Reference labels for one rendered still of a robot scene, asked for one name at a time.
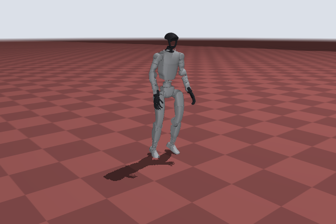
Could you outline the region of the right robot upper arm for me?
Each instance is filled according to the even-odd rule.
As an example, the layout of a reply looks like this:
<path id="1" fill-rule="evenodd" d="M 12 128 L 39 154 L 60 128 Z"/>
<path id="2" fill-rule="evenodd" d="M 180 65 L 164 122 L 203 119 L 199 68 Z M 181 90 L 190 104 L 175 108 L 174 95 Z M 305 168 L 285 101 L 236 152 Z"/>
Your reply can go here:
<path id="1" fill-rule="evenodd" d="M 152 61 L 152 64 L 151 64 L 150 72 L 151 71 L 154 72 L 154 78 L 157 77 L 157 73 L 155 72 L 155 70 L 157 69 L 157 67 L 159 65 L 159 62 L 163 59 L 163 55 L 164 55 L 164 53 L 162 53 L 162 52 L 158 52 L 158 53 L 155 53 L 153 55 L 153 61 Z"/>

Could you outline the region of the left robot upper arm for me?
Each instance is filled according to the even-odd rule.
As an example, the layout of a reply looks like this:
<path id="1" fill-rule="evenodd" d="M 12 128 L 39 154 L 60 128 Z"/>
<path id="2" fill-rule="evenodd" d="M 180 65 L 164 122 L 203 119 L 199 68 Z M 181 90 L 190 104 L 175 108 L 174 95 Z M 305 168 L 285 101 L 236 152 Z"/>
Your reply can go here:
<path id="1" fill-rule="evenodd" d="M 180 76 L 184 76 L 186 75 L 186 71 L 184 69 L 184 54 L 181 52 L 179 52 L 179 54 L 180 54 L 180 59 L 179 59 L 178 66 L 180 70 L 178 71 L 178 73 Z"/>

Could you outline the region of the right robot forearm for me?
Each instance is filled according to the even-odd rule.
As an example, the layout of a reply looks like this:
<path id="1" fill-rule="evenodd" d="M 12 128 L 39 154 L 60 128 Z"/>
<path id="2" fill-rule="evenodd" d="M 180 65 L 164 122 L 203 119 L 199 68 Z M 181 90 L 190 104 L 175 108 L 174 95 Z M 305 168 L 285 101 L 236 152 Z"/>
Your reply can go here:
<path id="1" fill-rule="evenodd" d="M 149 81 L 151 82 L 153 94 L 157 94 L 156 91 L 159 90 L 159 87 L 157 85 L 156 78 L 154 78 L 154 72 L 152 71 L 149 73 Z"/>

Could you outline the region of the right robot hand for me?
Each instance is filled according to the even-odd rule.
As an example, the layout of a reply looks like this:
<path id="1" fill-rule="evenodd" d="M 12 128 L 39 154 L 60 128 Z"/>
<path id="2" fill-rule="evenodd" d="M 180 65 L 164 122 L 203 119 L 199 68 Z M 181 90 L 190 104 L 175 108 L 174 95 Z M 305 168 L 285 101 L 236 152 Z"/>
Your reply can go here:
<path id="1" fill-rule="evenodd" d="M 160 101 L 162 102 L 162 100 L 161 100 L 160 97 L 159 97 L 159 96 L 160 96 L 160 92 L 159 92 L 159 90 L 157 90 L 156 92 L 157 92 L 157 94 L 154 94 L 154 95 L 153 95 L 153 96 L 154 96 L 154 101 L 153 101 L 153 102 L 154 102 L 154 108 L 157 109 L 157 110 L 159 110 L 159 109 L 161 110 L 162 107 L 161 107 L 161 105 L 160 105 Z M 162 102 L 162 103 L 163 103 L 163 102 Z M 161 108 L 160 108 L 159 106 L 160 106 Z"/>

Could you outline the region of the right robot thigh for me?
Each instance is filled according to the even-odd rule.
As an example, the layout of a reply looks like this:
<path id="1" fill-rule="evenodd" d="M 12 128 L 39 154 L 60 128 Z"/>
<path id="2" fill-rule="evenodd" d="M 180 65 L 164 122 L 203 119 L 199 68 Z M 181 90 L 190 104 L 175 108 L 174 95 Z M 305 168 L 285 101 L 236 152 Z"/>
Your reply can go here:
<path id="1" fill-rule="evenodd" d="M 164 111 L 165 111 L 165 100 L 164 100 L 164 96 L 163 96 L 163 91 L 160 91 L 160 99 L 162 100 L 162 102 L 160 101 L 160 105 L 161 105 L 161 110 L 157 110 L 155 109 L 155 125 L 156 125 L 156 128 L 158 130 L 159 127 L 163 127 L 163 119 L 164 119 Z M 153 100 L 154 100 L 154 96 L 153 96 Z"/>

